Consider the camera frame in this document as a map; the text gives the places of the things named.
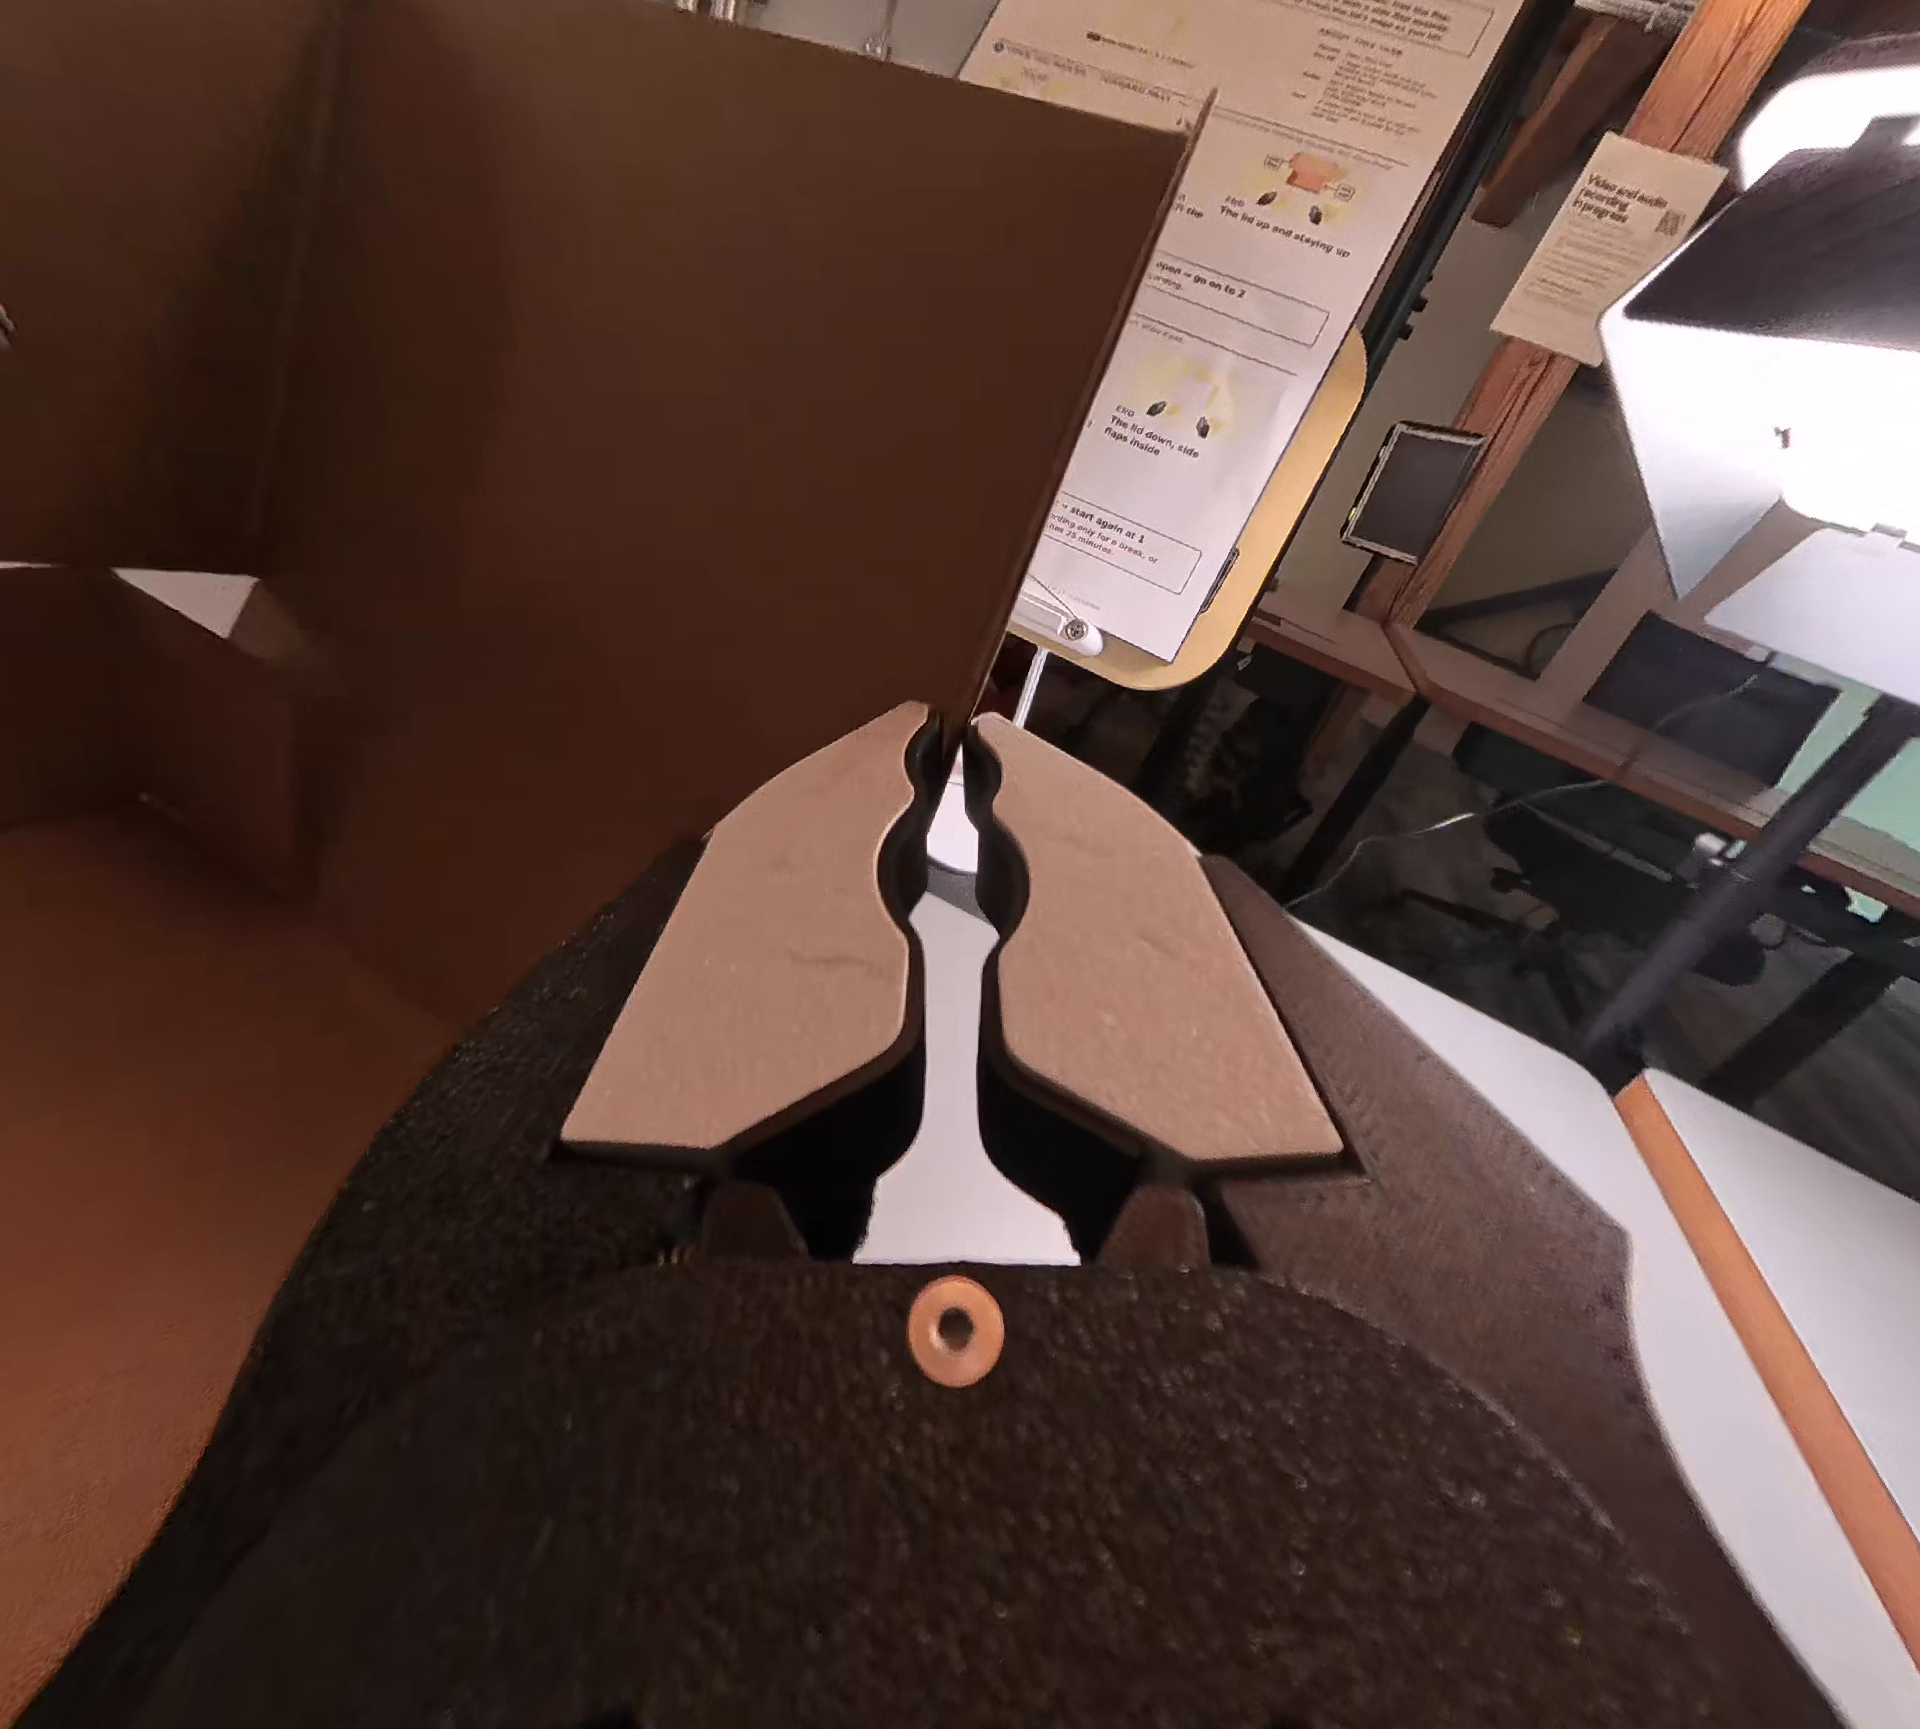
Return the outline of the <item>small framed screen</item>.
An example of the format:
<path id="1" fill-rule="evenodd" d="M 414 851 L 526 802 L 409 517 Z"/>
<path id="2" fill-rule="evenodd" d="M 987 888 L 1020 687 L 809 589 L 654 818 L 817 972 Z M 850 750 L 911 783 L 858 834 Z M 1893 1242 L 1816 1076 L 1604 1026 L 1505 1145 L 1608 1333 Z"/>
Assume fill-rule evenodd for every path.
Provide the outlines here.
<path id="1" fill-rule="evenodd" d="M 1486 448 L 1486 433 L 1397 419 L 1357 500 L 1340 542 L 1395 563 L 1417 563 L 1435 546 Z"/>

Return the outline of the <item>wooden background desk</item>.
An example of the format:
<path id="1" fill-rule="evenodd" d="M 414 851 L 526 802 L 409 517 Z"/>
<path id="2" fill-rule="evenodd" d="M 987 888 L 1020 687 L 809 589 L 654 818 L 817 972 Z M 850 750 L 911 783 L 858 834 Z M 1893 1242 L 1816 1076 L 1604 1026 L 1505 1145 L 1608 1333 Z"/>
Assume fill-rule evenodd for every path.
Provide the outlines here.
<path id="1" fill-rule="evenodd" d="M 1477 722 L 1524 747 L 1651 802 L 1693 816 L 1727 838 L 1750 840 L 1787 802 L 1727 764 L 1594 708 L 1542 708 L 1539 683 L 1478 660 L 1397 623 L 1313 604 L 1282 588 L 1253 612 L 1251 635 L 1287 657 L 1395 704 L 1424 699 L 1463 722 Z"/>

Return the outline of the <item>white cardboard box with lid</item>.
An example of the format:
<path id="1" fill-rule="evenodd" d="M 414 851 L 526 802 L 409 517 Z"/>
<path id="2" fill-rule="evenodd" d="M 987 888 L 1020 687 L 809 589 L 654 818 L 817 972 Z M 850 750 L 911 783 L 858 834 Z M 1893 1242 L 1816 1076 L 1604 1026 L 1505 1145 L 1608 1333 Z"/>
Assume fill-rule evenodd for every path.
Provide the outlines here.
<path id="1" fill-rule="evenodd" d="M 134 1724 L 556 1159 L 654 868 L 973 712 L 1188 133 L 646 0 L 4 0 L 4 1724 Z"/>

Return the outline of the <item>white paper notice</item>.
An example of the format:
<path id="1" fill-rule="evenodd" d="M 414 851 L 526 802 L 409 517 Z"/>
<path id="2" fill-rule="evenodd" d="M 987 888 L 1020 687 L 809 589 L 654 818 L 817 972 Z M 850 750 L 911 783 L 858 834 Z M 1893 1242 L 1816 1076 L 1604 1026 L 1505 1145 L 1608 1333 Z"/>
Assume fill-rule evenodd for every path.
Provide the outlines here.
<path id="1" fill-rule="evenodd" d="M 1728 170 L 1604 131 L 1492 317 L 1505 340 L 1589 368 L 1602 316 L 1693 232 Z"/>

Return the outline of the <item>pale wooden display board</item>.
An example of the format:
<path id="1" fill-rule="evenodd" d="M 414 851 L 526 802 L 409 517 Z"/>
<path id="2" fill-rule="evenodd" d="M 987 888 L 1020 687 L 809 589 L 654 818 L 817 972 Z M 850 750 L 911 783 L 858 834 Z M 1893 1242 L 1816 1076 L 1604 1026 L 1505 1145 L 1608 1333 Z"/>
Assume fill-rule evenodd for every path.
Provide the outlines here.
<path id="1" fill-rule="evenodd" d="M 1210 601 L 1196 617 L 1172 660 L 1156 660 L 1140 647 L 1112 635 L 1105 635 L 1096 657 L 1073 660 L 1098 678 L 1133 690 L 1187 687 L 1213 668 L 1239 641 L 1242 624 L 1269 589 L 1366 388 L 1368 353 L 1362 334 L 1352 327 L 1247 517 L 1233 563 L 1223 571 Z"/>

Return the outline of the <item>black equipment case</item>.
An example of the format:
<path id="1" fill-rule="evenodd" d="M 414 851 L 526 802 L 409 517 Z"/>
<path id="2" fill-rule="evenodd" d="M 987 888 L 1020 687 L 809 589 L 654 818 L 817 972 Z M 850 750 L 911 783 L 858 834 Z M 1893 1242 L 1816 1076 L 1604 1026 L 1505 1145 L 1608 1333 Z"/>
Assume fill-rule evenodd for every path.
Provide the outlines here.
<path id="1" fill-rule="evenodd" d="M 1832 683 L 1792 675 L 1643 612 L 1582 704 L 1779 786 L 1838 697 Z"/>

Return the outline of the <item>black slanted pole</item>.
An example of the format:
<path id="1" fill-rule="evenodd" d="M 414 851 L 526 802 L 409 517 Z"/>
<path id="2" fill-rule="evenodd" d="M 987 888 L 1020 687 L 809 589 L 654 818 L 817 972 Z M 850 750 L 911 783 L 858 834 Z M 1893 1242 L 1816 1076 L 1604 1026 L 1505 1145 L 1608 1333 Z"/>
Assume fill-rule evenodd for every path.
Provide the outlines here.
<path id="1" fill-rule="evenodd" d="M 1498 51 L 1477 85 L 1435 180 L 1408 220 L 1404 237 L 1358 327 L 1364 371 L 1361 395 L 1374 391 L 1383 366 L 1429 291 L 1431 276 L 1475 201 L 1477 188 L 1524 101 L 1524 91 L 1572 13 L 1572 5 L 1574 0 L 1524 0 L 1501 37 Z"/>

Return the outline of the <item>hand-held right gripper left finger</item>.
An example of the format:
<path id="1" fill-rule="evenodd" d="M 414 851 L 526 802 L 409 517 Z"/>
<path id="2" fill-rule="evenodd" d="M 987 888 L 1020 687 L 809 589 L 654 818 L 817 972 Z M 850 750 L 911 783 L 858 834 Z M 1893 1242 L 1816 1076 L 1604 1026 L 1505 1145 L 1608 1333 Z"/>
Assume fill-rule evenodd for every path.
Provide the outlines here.
<path id="1" fill-rule="evenodd" d="M 558 1140 L 719 1170 L 849 1103 L 920 1043 L 935 715 L 905 703 L 713 826 Z"/>

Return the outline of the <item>printed instruction sheet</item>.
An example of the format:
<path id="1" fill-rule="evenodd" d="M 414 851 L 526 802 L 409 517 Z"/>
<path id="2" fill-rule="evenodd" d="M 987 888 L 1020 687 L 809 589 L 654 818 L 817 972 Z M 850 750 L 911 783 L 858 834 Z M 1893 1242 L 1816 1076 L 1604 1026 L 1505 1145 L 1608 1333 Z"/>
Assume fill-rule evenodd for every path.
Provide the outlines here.
<path id="1" fill-rule="evenodd" d="M 997 0 L 960 77 L 1192 136 L 1025 584 L 1175 663 L 1524 0 Z"/>

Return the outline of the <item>black light stand pole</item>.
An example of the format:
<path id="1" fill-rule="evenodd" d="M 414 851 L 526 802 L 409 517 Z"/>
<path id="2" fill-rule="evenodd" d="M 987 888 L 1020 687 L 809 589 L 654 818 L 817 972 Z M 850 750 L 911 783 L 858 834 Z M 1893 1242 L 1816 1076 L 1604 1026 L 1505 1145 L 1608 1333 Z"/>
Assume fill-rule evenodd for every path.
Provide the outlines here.
<path id="1" fill-rule="evenodd" d="M 1578 1040 L 1582 1067 L 1611 1096 L 1621 1096 L 1643 1072 L 1645 1022 L 1672 986 L 1719 943 L 1753 925 L 1814 838 L 1916 734 L 1916 706 L 1893 697 L 1877 699 L 1856 732 L 1828 756 L 1812 781 L 1792 792 L 1764 831 L 1711 876 L 1660 932 Z"/>

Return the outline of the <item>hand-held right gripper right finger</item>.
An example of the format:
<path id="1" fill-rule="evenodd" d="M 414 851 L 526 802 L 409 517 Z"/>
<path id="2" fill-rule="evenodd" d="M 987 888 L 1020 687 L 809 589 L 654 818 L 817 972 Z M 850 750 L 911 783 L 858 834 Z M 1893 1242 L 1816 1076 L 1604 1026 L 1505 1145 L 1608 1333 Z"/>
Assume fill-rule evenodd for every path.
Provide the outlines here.
<path id="1" fill-rule="evenodd" d="M 1340 1155 L 1339 1126 L 1202 858 L 1152 807 L 1000 715 L 968 732 L 975 894 L 1017 1082 L 1179 1170 Z"/>

